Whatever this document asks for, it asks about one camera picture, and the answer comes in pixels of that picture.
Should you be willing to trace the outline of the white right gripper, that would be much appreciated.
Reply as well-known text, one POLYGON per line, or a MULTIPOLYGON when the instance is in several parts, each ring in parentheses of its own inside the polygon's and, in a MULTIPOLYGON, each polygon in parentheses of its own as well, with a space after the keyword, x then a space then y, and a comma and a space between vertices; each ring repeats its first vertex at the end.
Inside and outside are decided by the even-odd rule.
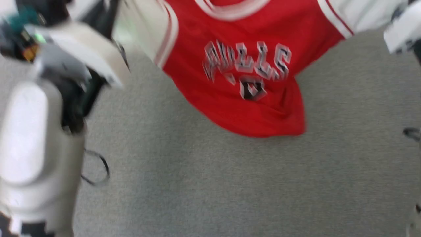
POLYGON ((421 3, 419 0, 407 0, 399 4, 391 21, 383 32, 388 52, 400 54, 420 47, 421 3))

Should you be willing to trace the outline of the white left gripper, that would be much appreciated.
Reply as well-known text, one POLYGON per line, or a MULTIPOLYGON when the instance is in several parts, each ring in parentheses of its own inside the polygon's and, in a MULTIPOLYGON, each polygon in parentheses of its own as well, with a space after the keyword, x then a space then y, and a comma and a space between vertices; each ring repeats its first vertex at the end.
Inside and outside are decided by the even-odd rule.
POLYGON ((123 89, 130 71, 111 37, 121 0, 100 0, 87 12, 87 24, 66 21, 51 28, 33 26, 36 36, 51 39, 59 48, 104 77, 114 88, 123 89))

